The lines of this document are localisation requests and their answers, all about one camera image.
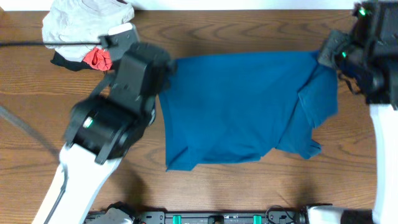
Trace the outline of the teal blue t-shirt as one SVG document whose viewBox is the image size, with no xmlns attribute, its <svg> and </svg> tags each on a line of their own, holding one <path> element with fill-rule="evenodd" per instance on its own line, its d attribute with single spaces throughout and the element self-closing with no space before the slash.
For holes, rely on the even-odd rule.
<svg viewBox="0 0 398 224">
<path fill-rule="evenodd" d="M 271 149 L 309 159 L 312 132 L 338 111 L 334 70 L 315 52 L 181 58 L 163 91 L 168 170 L 258 161 Z"/>
</svg>

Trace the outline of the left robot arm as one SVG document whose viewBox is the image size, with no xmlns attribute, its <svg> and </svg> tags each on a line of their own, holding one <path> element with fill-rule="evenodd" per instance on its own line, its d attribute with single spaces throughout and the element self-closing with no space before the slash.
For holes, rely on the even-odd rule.
<svg viewBox="0 0 398 224">
<path fill-rule="evenodd" d="M 155 119 L 155 98 L 176 63 L 156 45 L 110 48 L 111 73 L 71 111 L 52 184 L 34 223 L 83 223 L 129 148 Z"/>
</svg>

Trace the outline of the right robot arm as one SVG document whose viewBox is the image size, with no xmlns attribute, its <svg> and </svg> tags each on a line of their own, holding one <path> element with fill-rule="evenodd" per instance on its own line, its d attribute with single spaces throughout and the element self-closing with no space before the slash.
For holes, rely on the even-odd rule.
<svg viewBox="0 0 398 224">
<path fill-rule="evenodd" d="M 356 81 L 376 136 L 377 189 L 371 210 L 307 205 L 298 223 L 397 223 L 397 1 L 363 1 L 352 30 L 332 30 L 318 62 Z"/>
</svg>

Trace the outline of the red-orange garment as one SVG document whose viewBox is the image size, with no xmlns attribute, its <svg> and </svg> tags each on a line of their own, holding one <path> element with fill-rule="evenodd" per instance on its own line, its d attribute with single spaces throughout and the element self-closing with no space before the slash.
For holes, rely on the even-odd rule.
<svg viewBox="0 0 398 224">
<path fill-rule="evenodd" d="M 111 69 L 113 62 L 110 53 L 103 49 L 94 48 L 88 52 L 83 61 L 94 70 L 108 71 Z"/>
</svg>

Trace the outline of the beige crumpled garment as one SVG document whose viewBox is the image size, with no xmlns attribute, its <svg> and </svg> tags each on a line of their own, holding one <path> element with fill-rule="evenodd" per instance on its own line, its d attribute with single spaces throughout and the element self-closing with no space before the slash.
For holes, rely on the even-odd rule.
<svg viewBox="0 0 398 224">
<path fill-rule="evenodd" d="M 42 21 L 42 39 L 56 43 L 86 42 L 86 45 L 46 46 L 69 61 L 81 62 L 95 48 L 93 43 L 99 42 L 99 36 L 133 17 L 132 4 L 117 0 L 54 0 Z"/>
</svg>

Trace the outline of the black garment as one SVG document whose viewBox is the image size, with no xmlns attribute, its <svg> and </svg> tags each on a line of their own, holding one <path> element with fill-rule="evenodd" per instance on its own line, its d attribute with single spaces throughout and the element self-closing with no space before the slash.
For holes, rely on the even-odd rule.
<svg viewBox="0 0 398 224">
<path fill-rule="evenodd" d="M 57 65 L 59 67 L 64 67 L 67 70 L 73 72 L 78 72 L 80 70 L 94 70 L 84 61 L 81 62 L 69 61 L 57 52 L 54 53 L 53 59 L 51 59 L 50 62 L 54 65 Z"/>
</svg>

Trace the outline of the black mounting rail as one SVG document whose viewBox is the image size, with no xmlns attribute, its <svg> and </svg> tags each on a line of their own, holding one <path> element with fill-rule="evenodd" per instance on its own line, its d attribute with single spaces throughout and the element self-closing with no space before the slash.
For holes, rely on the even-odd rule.
<svg viewBox="0 0 398 224">
<path fill-rule="evenodd" d="M 144 212 L 133 224 L 294 224 L 305 223 L 305 215 L 281 208 L 259 213 L 172 213 Z"/>
</svg>

